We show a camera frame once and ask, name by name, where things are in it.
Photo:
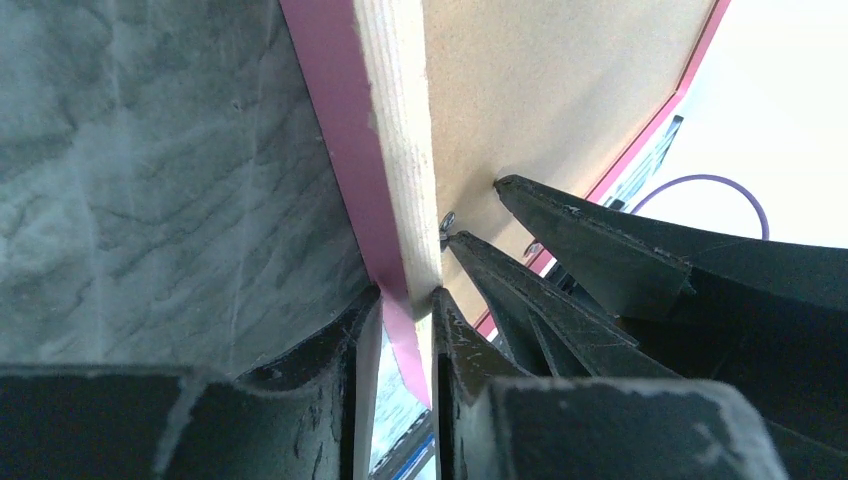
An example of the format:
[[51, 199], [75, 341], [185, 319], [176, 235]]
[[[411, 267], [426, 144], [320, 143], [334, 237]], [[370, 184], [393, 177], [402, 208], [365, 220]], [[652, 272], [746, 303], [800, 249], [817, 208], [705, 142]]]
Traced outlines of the pink picture frame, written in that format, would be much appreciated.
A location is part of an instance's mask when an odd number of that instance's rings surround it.
[[[457, 266], [442, 258], [423, 5], [427, 1], [285, 1], [297, 58], [408, 391], [431, 401], [427, 295], [447, 285], [479, 313]], [[600, 199], [691, 84], [727, 10], [702, 32], [671, 98], [601, 181]]]

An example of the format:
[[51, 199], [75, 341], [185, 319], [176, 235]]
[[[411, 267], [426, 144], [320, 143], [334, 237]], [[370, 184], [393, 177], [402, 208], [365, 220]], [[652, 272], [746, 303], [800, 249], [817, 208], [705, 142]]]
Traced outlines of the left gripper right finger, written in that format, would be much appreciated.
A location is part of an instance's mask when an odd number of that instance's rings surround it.
[[441, 479], [784, 479], [754, 407], [713, 381], [534, 377], [433, 306]]

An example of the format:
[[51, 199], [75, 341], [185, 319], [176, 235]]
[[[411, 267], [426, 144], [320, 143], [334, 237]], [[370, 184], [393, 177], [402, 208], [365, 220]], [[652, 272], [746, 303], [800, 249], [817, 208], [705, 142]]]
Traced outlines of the brown backing board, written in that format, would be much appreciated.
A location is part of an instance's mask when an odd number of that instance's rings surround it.
[[577, 196], [679, 85], [712, 1], [427, 1], [436, 208], [512, 258], [531, 235], [498, 199], [517, 174]]

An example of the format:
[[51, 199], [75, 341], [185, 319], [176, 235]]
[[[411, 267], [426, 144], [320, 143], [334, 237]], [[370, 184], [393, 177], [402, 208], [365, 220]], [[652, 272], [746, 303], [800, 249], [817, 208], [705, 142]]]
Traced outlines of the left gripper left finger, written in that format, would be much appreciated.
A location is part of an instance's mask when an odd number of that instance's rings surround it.
[[5, 479], [364, 479], [380, 290], [229, 379], [183, 365], [5, 365]]

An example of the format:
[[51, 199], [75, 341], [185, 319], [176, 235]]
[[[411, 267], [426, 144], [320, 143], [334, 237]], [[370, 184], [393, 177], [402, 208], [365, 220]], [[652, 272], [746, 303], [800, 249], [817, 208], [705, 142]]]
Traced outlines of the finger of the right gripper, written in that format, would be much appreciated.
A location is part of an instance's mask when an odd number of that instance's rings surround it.
[[489, 307], [506, 351], [525, 370], [559, 377], [679, 377], [607, 317], [488, 242], [461, 231], [448, 246]]
[[847, 329], [844, 249], [757, 240], [611, 210], [519, 175], [501, 203], [608, 312], [655, 322]]

